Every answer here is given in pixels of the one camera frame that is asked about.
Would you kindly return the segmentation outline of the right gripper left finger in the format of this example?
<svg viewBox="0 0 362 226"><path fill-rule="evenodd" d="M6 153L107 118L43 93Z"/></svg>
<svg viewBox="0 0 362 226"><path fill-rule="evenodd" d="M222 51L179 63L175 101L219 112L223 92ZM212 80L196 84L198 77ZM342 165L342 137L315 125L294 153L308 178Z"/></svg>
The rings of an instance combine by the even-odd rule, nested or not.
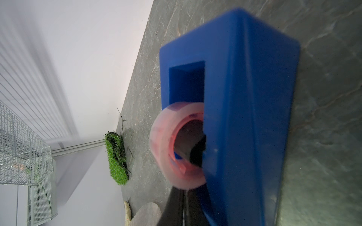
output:
<svg viewBox="0 0 362 226"><path fill-rule="evenodd" d="M172 187L157 226L182 226L185 190Z"/></svg>

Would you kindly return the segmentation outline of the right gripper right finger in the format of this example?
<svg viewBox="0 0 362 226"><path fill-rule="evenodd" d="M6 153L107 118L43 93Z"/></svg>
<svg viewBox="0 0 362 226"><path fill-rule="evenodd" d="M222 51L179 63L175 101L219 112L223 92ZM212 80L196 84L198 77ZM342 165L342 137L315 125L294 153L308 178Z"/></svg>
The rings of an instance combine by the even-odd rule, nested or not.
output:
<svg viewBox="0 0 362 226"><path fill-rule="evenodd" d="M196 190L189 190L186 194L186 225L209 226L199 202Z"/></svg>

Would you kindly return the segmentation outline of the clear bubble wrap sheet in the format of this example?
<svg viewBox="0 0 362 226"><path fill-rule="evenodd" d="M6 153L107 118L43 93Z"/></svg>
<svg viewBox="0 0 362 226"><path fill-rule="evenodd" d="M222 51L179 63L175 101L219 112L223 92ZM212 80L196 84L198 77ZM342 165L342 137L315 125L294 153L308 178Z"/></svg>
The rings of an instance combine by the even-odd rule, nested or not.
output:
<svg viewBox="0 0 362 226"><path fill-rule="evenodd" d="M156 226L161 216L160 207L154 202L149 202L137 211L129 226Z"/></svg>

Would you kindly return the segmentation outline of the pink tape roll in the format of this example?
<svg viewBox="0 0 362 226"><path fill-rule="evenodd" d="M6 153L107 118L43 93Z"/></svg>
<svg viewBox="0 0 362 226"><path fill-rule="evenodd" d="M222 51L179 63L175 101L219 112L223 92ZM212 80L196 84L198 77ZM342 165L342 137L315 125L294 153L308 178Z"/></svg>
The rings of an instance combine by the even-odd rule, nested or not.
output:
<svg viewBox="0 0 362 226"><path fill-rule="evenodd" d="M181 128L192 120L203 121L203 114L202 102L177 102L163 109L151 127L149 145L156 163L171 185L182 190L195 189L206 183L200 167L184 157L176 159L174 154Z"/></svg>

